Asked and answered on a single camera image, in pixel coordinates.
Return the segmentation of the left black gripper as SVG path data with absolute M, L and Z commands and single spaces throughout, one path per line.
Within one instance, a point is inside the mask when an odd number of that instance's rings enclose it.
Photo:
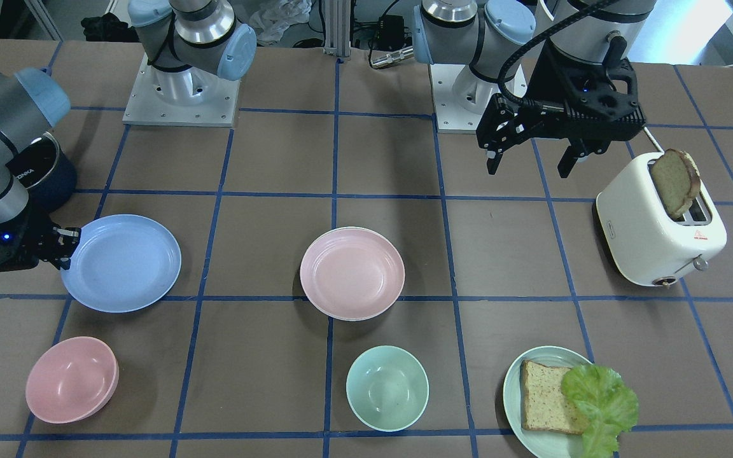
M 557 165 L 567 179 L 576 163 L 598 153 L 594 142 L 628 141 L 646 124 L 637 76 L 628 59 L 616 60 L 625 39 L 605 43 L 602 63 L 576 60 L 551 40 L 540 52 L 526 98 L 515 104 L 503 93 L 491 96 L 476 129 L 487 153 L 487 171 L 497 173 L 503 153 L 531 138 L 571 139 Z M 541 108 L 533 108 L 533 102 Z

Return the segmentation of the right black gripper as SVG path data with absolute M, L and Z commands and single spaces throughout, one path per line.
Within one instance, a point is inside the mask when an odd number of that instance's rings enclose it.
M 80 238 L 81 227 L 60 227 L 44 209 L 29 204 L 0 223 L 0 273 L 32 269 L 41 261 L 69 270 L 72 253 L 62 253 L 62 246 L 77 246 Z

